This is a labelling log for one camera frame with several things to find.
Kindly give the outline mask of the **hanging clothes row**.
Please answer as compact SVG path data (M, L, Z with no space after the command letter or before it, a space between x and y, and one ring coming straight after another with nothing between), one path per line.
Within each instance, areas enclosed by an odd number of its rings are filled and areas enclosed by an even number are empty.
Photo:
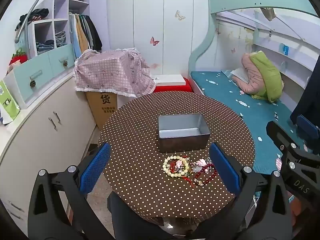
M70 12L69 30L76 59L87 49L101 52L103 44L94 23L88 15Z

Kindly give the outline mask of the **red stool with white top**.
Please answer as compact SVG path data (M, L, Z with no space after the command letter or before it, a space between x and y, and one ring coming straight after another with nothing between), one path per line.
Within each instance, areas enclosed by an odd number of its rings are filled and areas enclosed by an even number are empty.
M169 91L193 92L189 81L181 74L153 75L152 79L156 83L154 93Z

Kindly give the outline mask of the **pink checkered cover cloth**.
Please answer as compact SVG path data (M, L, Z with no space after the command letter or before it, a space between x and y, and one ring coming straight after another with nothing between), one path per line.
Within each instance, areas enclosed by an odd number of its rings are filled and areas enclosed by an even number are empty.
M151 94L156 83L136 48L98 52L88 49L75 61L79 92L108 92L138 98Z

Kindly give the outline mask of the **green white paper bag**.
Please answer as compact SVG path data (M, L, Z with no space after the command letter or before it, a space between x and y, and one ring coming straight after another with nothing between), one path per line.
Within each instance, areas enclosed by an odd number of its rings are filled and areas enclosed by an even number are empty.
M11 96L3 80L0 82L1 124L13 122L20 113L20 107Z

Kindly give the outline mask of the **white wardrobe doors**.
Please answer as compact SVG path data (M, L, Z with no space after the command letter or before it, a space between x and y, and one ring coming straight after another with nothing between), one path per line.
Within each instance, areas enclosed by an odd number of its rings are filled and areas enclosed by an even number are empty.
M188 75L208 29L208 0L107 0L111 49L136 48L153 75Z

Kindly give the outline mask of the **brown polka dot tablecloth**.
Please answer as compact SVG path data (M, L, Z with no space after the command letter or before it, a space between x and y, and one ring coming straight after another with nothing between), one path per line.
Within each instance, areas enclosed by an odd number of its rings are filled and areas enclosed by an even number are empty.
M98 142L111 146L104 176L125 204L150 222L183 218L199 223L213 217L232 199L213 167L193 171L209 156L208 148L161 153L158 144L160 115L204 116L211 135L223 150L244 166L255 158L252 135L233 110L207 96L189 92L160 92L142 96L111 115Z

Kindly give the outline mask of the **grey metal tin box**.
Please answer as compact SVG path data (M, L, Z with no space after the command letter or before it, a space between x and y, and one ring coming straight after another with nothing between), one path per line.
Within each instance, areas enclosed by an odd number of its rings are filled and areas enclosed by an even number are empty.
M158 144L161 153L202 150L206 148L210 135L209 126L200 113L158 117Z

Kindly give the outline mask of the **teal drawer unit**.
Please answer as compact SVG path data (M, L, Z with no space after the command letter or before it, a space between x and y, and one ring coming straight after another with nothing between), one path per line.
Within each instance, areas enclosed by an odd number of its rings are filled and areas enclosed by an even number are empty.
M50 50L14 67L4 78L20 109L28 108L45 90L74 67L71 44Z

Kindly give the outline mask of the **white shelf with clothes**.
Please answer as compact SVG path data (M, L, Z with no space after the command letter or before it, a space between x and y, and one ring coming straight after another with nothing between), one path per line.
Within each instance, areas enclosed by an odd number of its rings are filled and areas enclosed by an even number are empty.
M89 0L36 0L29 12L35 9L48 9L49 13L41 20L23 24L15 37L15 48L21 48L29 59L38 55L37 43L55 41L60 31L66 33L66 43L70 44L69 14L89 15Z

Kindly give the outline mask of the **teal bed sheet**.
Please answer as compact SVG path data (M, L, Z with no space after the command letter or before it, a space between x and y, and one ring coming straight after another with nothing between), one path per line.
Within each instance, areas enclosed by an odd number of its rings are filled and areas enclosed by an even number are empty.
M270 103L241 94L240 88L222 72L191 72L190 77L205 96L222 102L243 118L254 140L256 172L269 174L276 169L280 150L266 134L266 125L275 121L302 150L312 153L298 135L297 126L290 119L291 111L279 100Z

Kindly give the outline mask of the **brown cardboard box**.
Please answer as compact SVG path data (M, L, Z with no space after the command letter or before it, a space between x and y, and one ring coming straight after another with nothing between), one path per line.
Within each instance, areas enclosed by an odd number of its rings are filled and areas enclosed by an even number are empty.
M102 130L104 124L117 110L117 94L107 92L85 94L97 127Z

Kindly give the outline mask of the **pink and green folded quilt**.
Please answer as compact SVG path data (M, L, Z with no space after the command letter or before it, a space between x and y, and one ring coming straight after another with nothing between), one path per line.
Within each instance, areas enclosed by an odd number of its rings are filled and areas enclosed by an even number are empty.
M244 93L254 99L275 103L281 97L284 82L278 68L267 58L263 51L245 53L241 58L247 81L235 74L233 81Z

